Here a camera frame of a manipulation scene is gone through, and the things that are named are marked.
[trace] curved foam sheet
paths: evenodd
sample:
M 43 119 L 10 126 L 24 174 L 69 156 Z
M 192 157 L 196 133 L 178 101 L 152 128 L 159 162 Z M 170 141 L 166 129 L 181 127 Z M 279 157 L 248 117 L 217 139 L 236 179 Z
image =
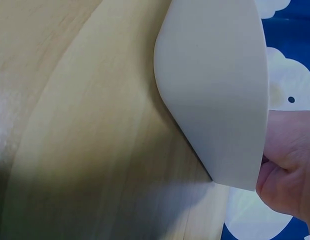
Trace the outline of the curved foam sheet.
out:
M 212 179 L 254 190 L 269 100 L 266 44 L 251 0 L 173 0 L 157 37 L 160 95 Z

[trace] wooden surface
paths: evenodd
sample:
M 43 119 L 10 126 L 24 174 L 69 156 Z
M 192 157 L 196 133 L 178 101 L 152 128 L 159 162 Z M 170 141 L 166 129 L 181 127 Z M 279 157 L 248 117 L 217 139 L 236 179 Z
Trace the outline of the wooden surface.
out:
M 0 0 L 0 239 L 220 238 L 214 184 L 161 101 L 168 0 Z

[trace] finger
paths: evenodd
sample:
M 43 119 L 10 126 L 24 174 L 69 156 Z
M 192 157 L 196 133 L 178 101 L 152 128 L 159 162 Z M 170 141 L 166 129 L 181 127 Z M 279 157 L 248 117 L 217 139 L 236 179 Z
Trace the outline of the finger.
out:
M 266 180 L 268 179 L 271 172 L 274 171 L 276 167 L 277 165 L 271 161 L 266 161 L 265 163 L 261 165 L 258 179 L 257 179 L 257 184 L 256 184 L 256 192 L 260 197 L 262 197 L 261 193 L 262 193 L 262 189 L 263 189 L 263 186 Z
M 288 213 L 287 194 L 282 187 L 287 171 L 269 161 L 262 164 L 257 180 L 256 192 L 261 200 L 277 212 Z
M 290 169 L 293 163 L 286 158 L 292 150 L 294 139 L 298 138 L 294 111 L 269 111 L 264 155 L 270 161 L 284 169 Z

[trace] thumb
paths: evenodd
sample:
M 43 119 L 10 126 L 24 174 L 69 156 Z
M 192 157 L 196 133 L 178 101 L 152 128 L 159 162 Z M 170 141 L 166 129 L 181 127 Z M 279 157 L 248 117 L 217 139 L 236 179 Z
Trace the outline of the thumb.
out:
M 300 129 L 301 111 L 269 111 L 264 156 L 289 170 L 294 167 L 288 156 L 296 150 L 298 140 L 303 135 Z

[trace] white cloud pattern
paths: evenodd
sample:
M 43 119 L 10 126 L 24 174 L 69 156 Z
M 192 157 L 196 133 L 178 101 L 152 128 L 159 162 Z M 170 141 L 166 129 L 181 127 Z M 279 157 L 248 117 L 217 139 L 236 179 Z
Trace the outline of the white cloud pattern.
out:
M 310 71 L 300 62 L 285 58 L 279 50 L 272 47 L 267 48 L 267 62 L 269 108 L 310 111 Z
M 276 11 L 285 9 L 291 0 L 255 0 L 262 19 L 270 19 Z
M 256 192 L 231 188 L 225 224 L 239 240 L 270 240 L 291 221 L 292 216 L 271 210 Z

